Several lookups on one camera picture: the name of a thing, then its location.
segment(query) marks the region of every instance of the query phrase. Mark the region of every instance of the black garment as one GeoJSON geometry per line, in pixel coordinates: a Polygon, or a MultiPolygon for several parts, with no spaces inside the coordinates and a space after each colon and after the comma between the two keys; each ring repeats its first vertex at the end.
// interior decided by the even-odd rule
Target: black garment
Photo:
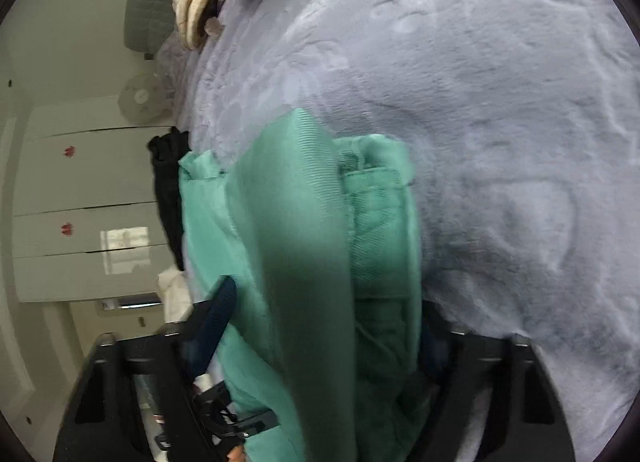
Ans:
{"type": "Polygon", "coordinates": [[[182,257],[182,198],[178,185],[178,160],[189,151],[189,132],[180,132],[172,127],[162,137],[153,137],[146,147],[151,152],[151,165],[154,169],[154,191],[158,203],[158,213],[174,253],[175,265],[184,270],[182,257]]]}

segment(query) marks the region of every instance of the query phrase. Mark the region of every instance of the green fabric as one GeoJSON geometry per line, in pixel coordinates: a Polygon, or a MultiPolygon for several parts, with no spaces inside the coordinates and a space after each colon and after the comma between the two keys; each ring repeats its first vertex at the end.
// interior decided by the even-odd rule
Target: green fabric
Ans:
{"type": "Polygon", "coordinates": [[[180,164],[197,282],[239,287],[218,348],[225,382],[241,413],[280,422],[247,441],[252,462],[404,461],[426,416],[405,146],[332,140],[295,110],[226,172],[210,152],[180,164]]]}

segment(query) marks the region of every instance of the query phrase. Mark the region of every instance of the bed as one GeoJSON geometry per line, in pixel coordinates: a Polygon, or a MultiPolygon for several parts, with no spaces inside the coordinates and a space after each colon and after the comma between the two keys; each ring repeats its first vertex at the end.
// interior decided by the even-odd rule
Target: bed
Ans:
{"type": "Polygon", "coordinates": [[[590,462],[640,388],[640,48],[625,1],[227,0],[217,42],[185,52],[170,36],[158,64],[192,147],[223,164],[289,107],[338,136],[405,141],[425,295],[478,333],[532,337],[590,462]]]}

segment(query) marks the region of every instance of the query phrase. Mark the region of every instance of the green garment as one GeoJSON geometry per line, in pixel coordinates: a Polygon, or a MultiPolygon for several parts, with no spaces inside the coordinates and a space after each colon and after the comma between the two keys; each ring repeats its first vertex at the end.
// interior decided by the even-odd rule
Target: green garment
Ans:
{"type": "Polygon", "coordinates": [[[280,425],[252,462],[401,462],[426,418],[416,375],[420,233],[401,142],[332,138],[302,110],[223,172],[181,161],[197,282],[238,284],[218,358],[241,413],[280,425]]]}

